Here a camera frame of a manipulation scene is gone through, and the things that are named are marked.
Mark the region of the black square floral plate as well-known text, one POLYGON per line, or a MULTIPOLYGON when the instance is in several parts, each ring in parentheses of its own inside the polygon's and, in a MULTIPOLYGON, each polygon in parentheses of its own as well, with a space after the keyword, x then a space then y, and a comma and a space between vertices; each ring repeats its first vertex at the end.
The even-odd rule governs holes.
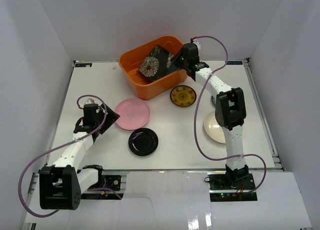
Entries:
POLYGON ((167 70, 173 65, 174 55, 160 45, 156 45, 138 68, 149 82, 154 82, 167 76, 167 70))

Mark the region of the pink round plate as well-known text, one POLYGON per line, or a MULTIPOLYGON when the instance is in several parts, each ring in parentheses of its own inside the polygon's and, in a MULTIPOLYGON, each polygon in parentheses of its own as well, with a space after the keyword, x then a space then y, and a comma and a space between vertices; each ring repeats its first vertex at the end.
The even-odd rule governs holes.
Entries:
POLYGON ((120 115, 116 124, 124 130, 136 130, 146 125, 151 111, 147 102, 139 98, 128 98, 120 102, 115 112, 120 115))

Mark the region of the teal square plate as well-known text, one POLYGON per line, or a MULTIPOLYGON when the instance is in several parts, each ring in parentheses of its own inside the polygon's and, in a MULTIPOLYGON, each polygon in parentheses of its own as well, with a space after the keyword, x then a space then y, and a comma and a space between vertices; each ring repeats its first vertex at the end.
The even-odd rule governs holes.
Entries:
POLYGON ((179 70, 179 68, 175 65, 172 65, 168 70, 167 70, 167 74, 171 74, 175 71, 179 70))

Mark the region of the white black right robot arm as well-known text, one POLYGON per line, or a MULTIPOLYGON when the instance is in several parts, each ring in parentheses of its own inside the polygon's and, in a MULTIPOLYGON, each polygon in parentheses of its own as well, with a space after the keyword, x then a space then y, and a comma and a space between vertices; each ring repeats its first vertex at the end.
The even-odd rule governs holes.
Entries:
POLYGON ((205 90, 215 98, 215 119, 222 128, 227 157, 225 164, 226 185, 236 190, 249 175, 249 168, 243 151, 243 125, 247 116, 244 92, 233 88, 213 74, 209 65, 200 61, 199 44, 191 40, 184 44, 171 62, 186 71, 196 83, 202 86, 196 108, 205 90))

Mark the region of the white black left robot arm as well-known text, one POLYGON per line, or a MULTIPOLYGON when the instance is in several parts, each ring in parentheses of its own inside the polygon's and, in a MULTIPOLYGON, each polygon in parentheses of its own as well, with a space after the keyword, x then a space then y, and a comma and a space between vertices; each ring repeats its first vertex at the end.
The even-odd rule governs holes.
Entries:
POLYGON ((75 124, 73 141, 61 156, 39 172, 39 203, 44 210, 76 210, 82 194, 93 187, 105 186, 106 178, 100 165, 80 168, 84 156, 120 117, 108 106, 85 104, 83 116, 75 124))

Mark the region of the orange plastic bin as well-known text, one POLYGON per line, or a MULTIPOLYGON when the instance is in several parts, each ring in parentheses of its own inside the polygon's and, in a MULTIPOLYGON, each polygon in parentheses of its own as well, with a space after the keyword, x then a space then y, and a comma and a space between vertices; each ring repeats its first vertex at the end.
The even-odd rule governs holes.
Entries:
POLYGON ((183 45, 177 37, 164 35, 123 53, 118 59, 128 85, 134 94, 142 100, 150 100, 187 79, 187 73, 183 69, 178 69, 154 82, 148 81, 138 71, 143 60, 157 44, 173 54, 177 54, 183 45))

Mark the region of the yellow patterned round plate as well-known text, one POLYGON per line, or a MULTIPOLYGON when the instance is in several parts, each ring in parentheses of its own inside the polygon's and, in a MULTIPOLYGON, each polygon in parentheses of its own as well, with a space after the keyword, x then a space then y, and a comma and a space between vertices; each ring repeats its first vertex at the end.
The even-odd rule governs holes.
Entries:
POLYGON ((195 90, 187 85, 178 85, 170 91, 171 102, 178 107, 189 107, 196 102, 195 90))

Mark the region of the right blue corner label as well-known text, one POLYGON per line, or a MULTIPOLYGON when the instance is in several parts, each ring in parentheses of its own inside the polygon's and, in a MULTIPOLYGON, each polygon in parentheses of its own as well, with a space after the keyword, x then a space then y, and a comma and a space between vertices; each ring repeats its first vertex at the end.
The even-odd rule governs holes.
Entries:
POLYGON ((226 64, 227 65, 243 65, 243 62, 234 60, 234 61, 228 61, 226 64))

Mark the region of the blue corner label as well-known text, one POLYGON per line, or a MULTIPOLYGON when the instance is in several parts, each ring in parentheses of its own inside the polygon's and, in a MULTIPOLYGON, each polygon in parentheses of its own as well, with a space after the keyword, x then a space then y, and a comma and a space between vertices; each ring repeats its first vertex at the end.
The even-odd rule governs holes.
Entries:
POLYGON ((243 65, 243 62, 234 60, 234 61, 228 61, 226 64, 227 65, 243 65))
POLYGON ((76 63, 75 67, 92 67, 92 63, 76 63))

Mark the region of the black round plate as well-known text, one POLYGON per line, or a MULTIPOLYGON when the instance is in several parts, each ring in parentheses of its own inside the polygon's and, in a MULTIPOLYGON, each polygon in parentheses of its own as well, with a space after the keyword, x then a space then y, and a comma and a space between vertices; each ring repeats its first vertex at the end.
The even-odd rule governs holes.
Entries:
POLYGON ((134 130, 128 139, 129 149, 140 157, 151 155, 157 149, 158 144, 159 139, 157 134, 149 128, 134 130))

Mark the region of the blue patterned round plate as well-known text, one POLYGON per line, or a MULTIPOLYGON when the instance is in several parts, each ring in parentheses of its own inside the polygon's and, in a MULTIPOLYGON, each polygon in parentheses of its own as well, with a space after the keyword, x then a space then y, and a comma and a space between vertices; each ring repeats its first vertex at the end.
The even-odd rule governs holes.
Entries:
POLYGON ((213 96, 211 97, 211 102, 212 102, 213 106, 216 107, 216 100, 213 96))

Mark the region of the left blue corner label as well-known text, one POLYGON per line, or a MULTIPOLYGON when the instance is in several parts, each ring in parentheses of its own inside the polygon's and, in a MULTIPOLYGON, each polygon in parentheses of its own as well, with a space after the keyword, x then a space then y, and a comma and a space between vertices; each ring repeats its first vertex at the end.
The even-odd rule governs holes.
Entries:
POLYGON ((92 67, 92 63, 76 63, 75 67, 92 67))

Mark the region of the cream round plate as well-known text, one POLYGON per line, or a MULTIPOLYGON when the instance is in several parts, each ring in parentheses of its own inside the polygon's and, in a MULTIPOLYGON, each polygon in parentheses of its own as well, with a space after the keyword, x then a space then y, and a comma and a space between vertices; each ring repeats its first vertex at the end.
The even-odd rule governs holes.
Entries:
POLYGON ((205 132, 214 141, 225 144, 225 136, 221 126, 216 120, 215 111, 208 113, 203 122, 205 132))

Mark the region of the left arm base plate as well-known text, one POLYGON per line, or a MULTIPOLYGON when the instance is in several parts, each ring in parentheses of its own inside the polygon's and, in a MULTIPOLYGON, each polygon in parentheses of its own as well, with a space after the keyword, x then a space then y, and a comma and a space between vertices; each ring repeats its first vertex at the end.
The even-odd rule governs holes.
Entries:
POLYGON ((102 175, 102 183, 95 184, 81 195, 82 200, 121 200, 122 190, 121 175, 102 175))

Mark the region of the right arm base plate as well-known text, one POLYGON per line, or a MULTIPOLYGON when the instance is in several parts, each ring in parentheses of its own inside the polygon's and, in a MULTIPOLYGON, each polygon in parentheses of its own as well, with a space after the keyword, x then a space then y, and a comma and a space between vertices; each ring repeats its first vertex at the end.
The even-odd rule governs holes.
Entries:
POLYGON ((204 178, 209 185, 210 201, 216 202, 256 202, 258 200, 253 175, 231 182, 226 174, 210 174, 204 178))

